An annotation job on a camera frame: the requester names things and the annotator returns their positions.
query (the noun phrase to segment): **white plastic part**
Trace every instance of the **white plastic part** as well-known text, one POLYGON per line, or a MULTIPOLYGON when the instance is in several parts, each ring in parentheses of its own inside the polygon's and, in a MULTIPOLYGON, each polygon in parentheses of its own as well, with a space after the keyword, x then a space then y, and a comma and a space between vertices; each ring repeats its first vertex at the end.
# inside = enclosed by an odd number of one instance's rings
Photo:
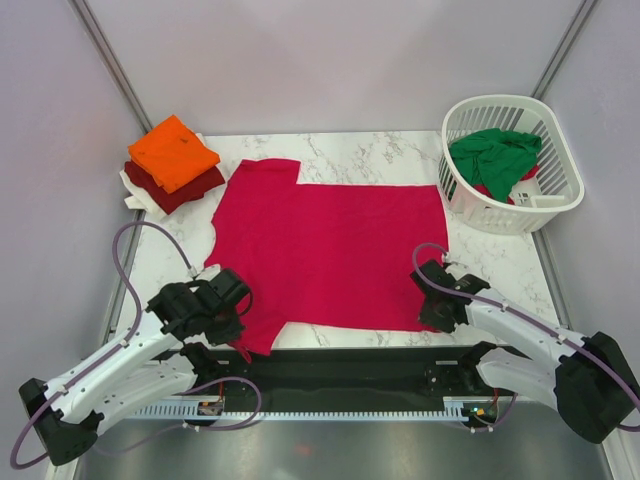
POLYGON ((94 410, 104 415, 98 425, 98 435, 149 404, 189 390, 196 379, 193 365, 181 355, 139 368, 114 389, 105 392, 95 406, 94 410))
MULTIPOLYGON (((493 288, 482 290, 480 295, 495 300, 500 303, 500 305, 508 303, 504 296, 493 288)), ((559 335, 564 335, 577 345, 584 345, 584 341, 582 340, 583 335, 581 333, 566 330, 543 320, 531 312, 524 311, 520 307, 516 308, 554 330, 559 335)), ((516 317, 512 313, 502 311, 500 307, 493 307, 474 300, 467 305, 465 309, 469 325, 492 333, 499 339, 504 340, 507 344, 517 348, 536 362, 536 364, 546 372, 554 373, 556 367, 560 365, 560 357, 570 357, 575 353, 571 347, 559 343, 551 335, 516 317)))
POLYGON ((555 373, 538 367, 528 358, 518 357, 502 348, 491 350, 476 367, 482 381, 493 388, 518 392, 527 398, 557 410, 555 373))
POLYGON ((146 210, 144 203, 133 195, 124 199, 124 203, 129 210, 146 210))
MULTIPOLYGON (((171 397, 160 400, 133 414, 136 420, 207 420, 218 418, 225 421, 246 420, 253 412, 225 412, 219 415, 203 415, 198 411, 199 402, 216 402, 215 396, 171 397)), ((462 413, 464 404, 460 400, 443 399, 439 411, 394 411, 394 412, 260 412, 256 421, 318 421, 318 422, 466 422, 469 417, 462 413)))
POLYGON ((210 265, 198 274, 198 279, 211 281, 216 275, 220 273, 221 270, 222 269, 220 268, 220 264, 218 263, 216 263, 215 265, 210 265))
POLYGON ((575 208, 584 197, 578 173, 560 125, 544 103, 518 95, 484 95, 464 100, 447 113, 442 124, 444 156, 438 169, 443 202, 461 214, 466 224, 485 232, 517 235, 534 232, 558 213, 575 208), (533 133, 542 138, 540 170, 519 182, 508 205, 481 194, 455 168, 449 145, 488 128, 533 133))
MULTIPOLYGON (((80 423, 101 402, 103 396, 113 390, 145 362, 171 348, 176 343, 173 335, 165 335, 160 329, 163 324, 153 313, 143 313, 138 331, 128 348, 121 348, 115 355, 93 370, 69 390, 69 393, 52 404, 53 410, 60 410, 62 419, 69 423, 80 423)), ((95 362, 115 345, 122 342, 123 332, 86 360, 68 372, 47 382, 45 397, 49 398, 61 385, 66 385, 78 372, 95 362)))
POLYGON ((446 271, 458 279, 464 277, 468 273, 471 273, 469 267, 458 262, 451 263, 451 265, 447 267, 446 271))

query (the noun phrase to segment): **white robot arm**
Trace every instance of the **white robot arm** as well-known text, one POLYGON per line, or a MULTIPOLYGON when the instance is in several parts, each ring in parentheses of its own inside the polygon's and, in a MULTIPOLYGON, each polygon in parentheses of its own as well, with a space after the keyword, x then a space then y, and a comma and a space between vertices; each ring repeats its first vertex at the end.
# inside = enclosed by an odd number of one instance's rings
POLYGON ((165 285, 149 301, 129 341, 126 332, 122 333, 64 374, 46 383, 35 378, 25 382, 19 392, 30 417, 57 396, 34 422, 51 462, 70 462, 137 410, 219 378, 218 363, 209 349, 201 343, 184 342, 199 334, 212 345, 239 338, 243 326, 236 306, 247 295, 251 295, 249 287, 229 269, 210 281, 165 285), (184 343, 179 355, 148 363, 177 342, 184 343), (117 354, 66 390, 65 385, 78 372, 117 345, 122 346, 117 354))
POLYGON ((587 337, 561 328, 520 307, 524 315, 515 315, 509 308, 515 305, 486 281, 471 274, 458 279, 455 270, 431 260, 411 275, 426 296, 420 321, 444 332, 468 324, 512 349, 488 342, 475 345, 459 360, 473 373, 469 378, 557 410, 571 429, 593 443, 601 443, 633 411, 634 403, 620 385, 576 351, 581 348, 604 362, 637 395, 640 387, 615 340, 601 332, 587 337))

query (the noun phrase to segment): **gray floor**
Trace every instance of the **gray floor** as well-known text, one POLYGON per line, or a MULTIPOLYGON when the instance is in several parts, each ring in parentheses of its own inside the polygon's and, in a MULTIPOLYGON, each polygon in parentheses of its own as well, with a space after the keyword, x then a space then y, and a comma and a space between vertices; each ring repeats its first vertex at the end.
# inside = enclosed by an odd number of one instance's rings
MULTIPOLYGON (((164 422, 124 421, 101 440, 118 449, 164 422)), ((550 409, 519 404, 492 434, 432 423, 263 422, 235 432, 178 430, 111 459, 85 456, 88 480, 611 479, 602 448, 550 409)))

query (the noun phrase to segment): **green shirt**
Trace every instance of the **green shirt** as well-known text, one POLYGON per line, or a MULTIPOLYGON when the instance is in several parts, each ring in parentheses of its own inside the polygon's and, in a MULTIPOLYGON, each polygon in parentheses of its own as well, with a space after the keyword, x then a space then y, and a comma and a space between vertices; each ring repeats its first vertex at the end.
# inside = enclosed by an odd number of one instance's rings
POLYGON ((538 162, 542 139, 531 133, 481 130, 449 146, 453 163, 471 185, 484 185, 491 196, 507 202, 513 186, 538 162))

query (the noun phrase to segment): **marble table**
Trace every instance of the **marble table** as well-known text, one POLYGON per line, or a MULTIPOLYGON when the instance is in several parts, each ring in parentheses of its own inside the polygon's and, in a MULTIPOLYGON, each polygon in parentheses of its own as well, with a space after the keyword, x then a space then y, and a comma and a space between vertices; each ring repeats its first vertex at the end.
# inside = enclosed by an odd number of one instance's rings
MULTIPOLYGON (((219 168, 227 179, 242 159, 284 157, 301 161, 299 183, 434 185, 442 155, 440 135, 433 131, 210 136, 205 137, 205 142, 220 154, 219 168)), ((202 200, 183 205, 157 222, 177 238, 198 268, 202 268, 213 249, 216 234, 211 218, 224 190, 216 188, 202 200)), ((453 260, 488 280, 513 302, 558 323, 530 234, 492 235, 466 226, 451 212, 445 213, 453 260)), ((154 221, 149 216, 146 220, 154 221)), ((143 305, 166 283, 188 279, 173 246, 159 232, 143 228, 131 272, 143 305)), ((133 317, 133 301, 127 295, 116 331, 129 327, 133 317)), ((274 348, 473 345, 480 340, 496 341, 468 325, 459 326, 453 334, 444 334, 290 323, 280 332, 274 348)))

